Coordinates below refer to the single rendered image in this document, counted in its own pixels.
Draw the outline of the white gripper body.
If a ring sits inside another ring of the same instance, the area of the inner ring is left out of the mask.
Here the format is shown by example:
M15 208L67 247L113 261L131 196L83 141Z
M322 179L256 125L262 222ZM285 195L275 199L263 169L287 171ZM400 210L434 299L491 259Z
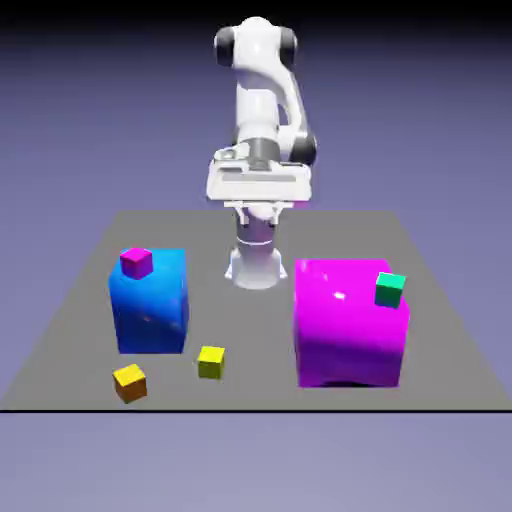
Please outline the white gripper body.
M311 170L290 162L270 161L266 170L255 170L246 160L212 161L206 195L224 202L307 202L312 196Z

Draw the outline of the small magenta cube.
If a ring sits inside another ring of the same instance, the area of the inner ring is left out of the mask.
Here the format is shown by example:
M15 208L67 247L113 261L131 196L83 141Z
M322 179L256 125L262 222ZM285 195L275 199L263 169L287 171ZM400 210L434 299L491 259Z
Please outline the small magenta cube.
M145 248L133 247L120 253L122 273L135 280L140 280L153 272L153 254Z

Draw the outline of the small green cube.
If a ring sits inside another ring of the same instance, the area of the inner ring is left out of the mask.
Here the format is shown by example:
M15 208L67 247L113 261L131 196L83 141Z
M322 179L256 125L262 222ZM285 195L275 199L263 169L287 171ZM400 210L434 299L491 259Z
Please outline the small green cube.
M380 272L376 279L375 304L397 309L406 283L404 275Z

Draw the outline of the small yellow cube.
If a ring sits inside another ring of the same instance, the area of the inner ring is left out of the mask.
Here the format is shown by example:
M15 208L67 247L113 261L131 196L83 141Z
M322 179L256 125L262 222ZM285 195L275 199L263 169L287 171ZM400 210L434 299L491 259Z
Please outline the small yellow cube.
M221 379L224 371L225 348L202 346L198 355L198 376L200 378Z

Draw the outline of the small orange cube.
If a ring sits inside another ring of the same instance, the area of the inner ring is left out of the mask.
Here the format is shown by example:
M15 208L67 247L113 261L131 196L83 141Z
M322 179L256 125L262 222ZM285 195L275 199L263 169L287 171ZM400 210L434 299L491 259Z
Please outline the small orange cube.
M137 364L114 370L112 377L115 391L125 404L147 396L146 375Z

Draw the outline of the large blue box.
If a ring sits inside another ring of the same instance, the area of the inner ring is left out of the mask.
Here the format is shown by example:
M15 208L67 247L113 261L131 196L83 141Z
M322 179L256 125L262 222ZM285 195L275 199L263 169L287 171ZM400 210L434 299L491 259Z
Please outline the large blue box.
M188 331L189 297L183 248L150 248L153 272L135 280L120 259L108 279L121 354L180 354Z

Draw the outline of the large magenta box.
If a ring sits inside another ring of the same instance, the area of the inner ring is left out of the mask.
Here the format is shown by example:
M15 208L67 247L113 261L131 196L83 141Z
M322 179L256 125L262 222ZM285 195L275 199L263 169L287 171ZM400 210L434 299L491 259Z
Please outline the large magenta box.
M394 388L410 309L375 303L385 259L300 258L295 262L294 345L302 388L358 384Z

